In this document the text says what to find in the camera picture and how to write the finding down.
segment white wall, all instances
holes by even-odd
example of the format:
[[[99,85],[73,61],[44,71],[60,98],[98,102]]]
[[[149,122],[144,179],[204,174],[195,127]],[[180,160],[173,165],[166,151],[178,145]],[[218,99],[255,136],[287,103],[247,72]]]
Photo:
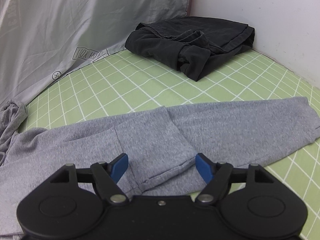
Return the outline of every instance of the white wall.
[[[254,49],[320,88],[320,0],[192,0],[191,15],[248,23]]]

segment silver screw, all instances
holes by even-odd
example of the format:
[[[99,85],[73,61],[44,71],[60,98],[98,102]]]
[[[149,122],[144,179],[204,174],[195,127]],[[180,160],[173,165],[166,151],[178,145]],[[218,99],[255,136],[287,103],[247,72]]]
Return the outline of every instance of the silver screw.
[[[158,201],[158,205],[159,205],[159,206],[164,206],[165,204],[166,204],[166,202],[163,201],[163,200]]]
[[[113,202],[113,203],[122,203],[126,200],[126,196],[124,195],[121,195],[121,194],[116,194],[116,195],[112,195],[110,197],[110,200]]]
[[[198,200],[202,203],[209,203],[209,202],[213,201],[213,196],[211,196],[209,194],[201,194],[198,196]]]

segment crumpled gray fabric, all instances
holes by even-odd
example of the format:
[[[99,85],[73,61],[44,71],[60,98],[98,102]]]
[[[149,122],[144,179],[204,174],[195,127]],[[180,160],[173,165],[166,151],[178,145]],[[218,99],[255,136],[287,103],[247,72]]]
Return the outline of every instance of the crumpled gray fabric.
[[[0,166],[3,164],[12,136],[17,133],[20,124],[27,118],[24,104],[9,100],[0,109]]]
[[[118,185],[128,197],[181,195],[204,187],[194,165],[198,152],[235,167],[265,166],[314,142],[319,128],[304,97],[160,107],[32,128],[14,135],[0,167],[0,235],[21,233],[18,203],[65,163],[86,168],[126,152],[129,168]]]

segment folded black clothing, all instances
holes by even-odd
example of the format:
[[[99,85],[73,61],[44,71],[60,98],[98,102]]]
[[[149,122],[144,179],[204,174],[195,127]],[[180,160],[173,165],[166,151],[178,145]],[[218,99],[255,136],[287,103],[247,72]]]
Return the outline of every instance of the folded black clothing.
[[[247,24],[206,17],[184,17],[140,23],[125,47],[153,57],[198,81],[232,56],[252,49],[254,28]]]

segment green checkered tablecloth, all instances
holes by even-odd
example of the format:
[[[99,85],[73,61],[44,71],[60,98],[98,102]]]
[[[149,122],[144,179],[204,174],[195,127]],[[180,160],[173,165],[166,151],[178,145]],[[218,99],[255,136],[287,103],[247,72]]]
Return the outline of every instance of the green checkered tablecloth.
[[[20,132],[115,114],[203,102],[305,96],[320,114],[320,91],[253,50],[234,56],[198,82],[151,58],[124,50],[62,78],[28,106]],[[267,167],[307,204],[301,237],[320,236],[320,139]],[[234,185],[233,190],[243,185]]]

